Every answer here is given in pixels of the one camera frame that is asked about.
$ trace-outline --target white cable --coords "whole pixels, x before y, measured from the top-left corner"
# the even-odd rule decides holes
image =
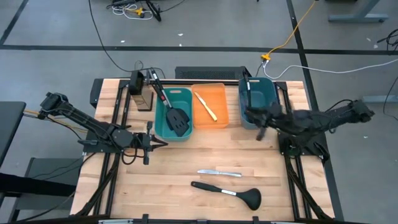
[[[269,75],[267,74],[267,72],[266,72],[266,67],[267,67],[267,64],[268,64],[268,62],[269,62],[268,60],[266,60],[266,62],[263,64],[262,68],[263,68],[263,71],[264,71],[264,74],[266,75],[266,77],[268,77],[268,78],[270,78],[270,79],[272,79],[272,80],[275,80],[275,79],[278,79],[278,78],[282,77],[282,75],[284,75],[284,73],[285,73],[288,69],[290,69],[290,68],[292,68],[292,67],[307,68],[307,69],[309,69],[309,70],[318,71],[318,72],[327,72],[327,73],[334,73],[334,74],[344,74],[344,73],[350,73],[350,72],[357,72],[357,71],[364,70],[364,69],[367,69],[367,68],[374,68],[374,67],[385,66],[385,65],[394,63],[394,62],[396,62],[396,61],[398,61],[398,59],[392,60],[392,61],[390,61],[390,62],[382,63],[382,64],[379,64],[379,65],[370,65],[370,66],[366,66],[366,67],[363,67],[363,68],[357,68],[357,69],[354,69],[354,70],[343,71],[343,72],[334,72],[334,71],[328,71],[328,70],[321,70],[321,69],[317,69],[317,68],[308,68],[308,67],[304,67],[304,66],[301,66],[301,65],[291,65],[291,66],[287,67],[278,77],[271,77],[271,76],[269,76]]]
[[[138,6],[136,5],[136,4],[129,4],[129,5],[127,5],[126,7],[114,7],[114,6],[112,6],[112,13],[113,14],[115,14],[115,15],[117,15],[117,16],[121,16],[121,15],[124,15],[126,18],[128,18],[128,19],[136,19],[136,20],[149,20],[149,19],[152,19],[153,17],[154,17],[154,15],[153,15],[153,13],[151,12],[151,11],[144,11],[144,12],[142,12],[142,13],[150,13],[151,14],[151,16],[150,16],[150,18],[136,18],[136,17],[129,17],[127,14],[126,14],[126,11],[128,12],[128,10],[127,9],[131,9],[131,10],[136,10],[136,9],[138,9]]]

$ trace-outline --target silver knife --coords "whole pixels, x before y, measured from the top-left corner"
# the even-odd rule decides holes
[[[238,172],[220,172],[217,170],[206,170],[206,169],[198,170],[198,174],[216,174],[216,175],[221,174],[221,175],[230,175],[232,177],[242,177],[242,174]]]

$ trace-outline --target yellow extension cord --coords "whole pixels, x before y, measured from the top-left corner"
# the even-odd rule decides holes
[[[308,8],[307,12],[304,14],[304,16],[301,18],[301,20],[298,22],[297,26],[294,28],[292,34],[289,36],[289,38],[286,40],[286,42],[278,47],[273,48],[272,50],[270,50],[268,53],[261,55],[261,58],[263,60],[271,60],[271,53],[273,53],[273,51],[285,47],[287,43],[289,43],[289,41],[291,40],[291,38],[293,37],[294,33],[296,32],[297,28],[299,28],[299,25],[301,24],[301,22],[304,20],[305,16],[311,11],[312,7],[315,5],[317,1],[314,1],[312,3],[312,5]]]
[[[39,115],[39,112],[37,112],[37,111],[24,110],[24,112],[25,112],[25,113],[30,113],[30,114]],[[72,128],[72,129],[74,129],[74,130],[76,130],[76,131],[78,131],[78,132],[80,132],[80,133],[83,133],[83,134],[86,134],[86,133],[87,133],[87,130],[82,129],[82,128],[79,128],[79,127],[76,127],[76,126],[72,126],[72,125],[70,125],[70,124],[68,124],[68,123],[66,123],[66,122],[64,122],[64,121],[60,121],[59,119],[55,118],[54,116],[51,116],[51,115],[50,115],[50,118],[51,118],[52,120],[54,120],[55,122],[60,123],[60,124],[63,124],[63,125],[65,125],[65,126],[68,126],[69,128]]]

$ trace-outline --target knife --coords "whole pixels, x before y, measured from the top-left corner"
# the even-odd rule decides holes
[[[198,170],[198,174],[216,174],[216,175],[221,174],[221,175],[230,175],[232,177],[242,177],[242,174],[238,172],[220,172],[217,170],[206,170],[206,169]]]
[[[209,114],[211,115],[211,117],[213,118],[214,121],[217,121],[217,117],[216,115],[212,112],[212,110],[206,105],[206,102],[200,97],[200,95],[195,92],[195,95],[198,97],[200,103],[203,104],[203,106],[205,106],[207,112],[209,112]]]

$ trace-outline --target spatula head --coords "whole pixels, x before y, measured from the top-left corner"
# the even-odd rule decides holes
[[[189,129],[189,117],[182,109],[172,108],[168,110],[166,120],[169,128],[174,130],[178,137],[183,136]]]
[[[257,210],[261,205],[261,193],[259,189],[250,189],[245,192],[238,192],[236,193],[236,196],[242,199],[253,211]]]

